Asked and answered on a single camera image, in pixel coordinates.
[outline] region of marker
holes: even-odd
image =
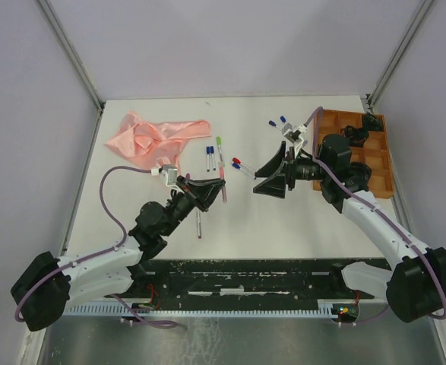
[[[210,148],[209,146],[206,147],[206,170],[209,172],[209,153],[210,153]]]
[[[216,171],[216,158],[214,156],[214,146],[210,146],[210,155],[213,158],[213,170]]]
[[[279,127],[273,120],[269,121],[268,124],[280,131],[282,130],[281,127]]]
[[[242,170],[246,170],[248,171],[250,174],[254,175],[255,171],[251,168],[249,168],[248,166],[244,165],[243,162],[241,162],[239,159],[237,159],[236,157],[234,157],[232,159],[233,162],[236,162],[241,168]]]
[[[255,177],[254,174],[251,174],[251,173],[249,173],[247,170],[242,169],[236,162],[233,162],[233,163],[232,163],[232,166],[233,166],[235,169],[237,169],[237,170],[241,171],[242,173],[244,173],[245,175],[250,176],[252,179],[256,179],[256,177]]]
[[[219,162],[219,167],[220,167],[220,179],[224,180],[224,169],[223,169],[223,163]],[[226,194],[226,185],[223,186],[223,188],[221,189],[221,192],[223,194],[223,203],[227,203],[228,202],[228,195]]]
[[[216,137],[216,143],[217,143],[217,150],[220,153],[220,160],[223,163],[223,167],[224,167],[223,148],[221,147],[221,137],[220,136]]]
[[[190,173],[186,173],[185,174],[185,178],[187,180],[189,180],[191,178],[191,174]],[[201,231],[201,211],[196,208],[195,209],[195,224],[196,224],[196,228],[198,230],[198,239],[202,238],[202,231]]]

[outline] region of cloth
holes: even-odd
[[[179,155],[189,140],[210,136],[210,124],[206,120],[149,123],[130,112],[105,145],[141,169],[169,163],[176,165],[180,172]]]

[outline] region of green marker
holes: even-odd
[[[221,147],[221,137],[220,136],[216,137],[216,143],[217,143],[217,150],[220,153],[220,160],[224,167],[223,148]]]

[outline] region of white linear rail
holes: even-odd
[[[316,318],[332,319],[331,303],[318,303],[317,310],[157,310],[145,313],[147,317],[204,317],[204,318]],[[64,316],[133,316],[124,306],[116,302],[90,302],[75,306],[64,312]]]

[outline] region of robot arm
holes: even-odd
[[[165,207],[148,202],[141,208],[128,232],[134,240],[85,255],[54,258],[44,252],[32,261],[11,289],[17,305],[23,301],[21,315],[29,330],[44,329],[73,306],[124,293],[135,279],[148,284],[141,263],[162,251],[167,245],[162,236],[172,234],[192,209],[208,211],[225,185],[222,179],[187,180],[170,165],[162,168],[161,177],[172,188],[171,199]]]
[[[287,139],[302,148],[299,140]],[[253,192],[285,198],[286,187],[294,189],[296,180],[320,180],[325,200],[366,234],[391,267],[384,270],[364,262],[351,262],[334,268],[342,285],[386,300],[404,322],[443,308],[438,287],[446,300],[446,250],[429,248],[389,217],[368,191],[371,169],[363,163],[351,163],[350,158],[345,137],[324,137],[318,159],[327,165],[336,181],[321,164],[295,153],[294,147],[286,153],[283,141],[277,154],[256,172],[256,177],[266,179]]]

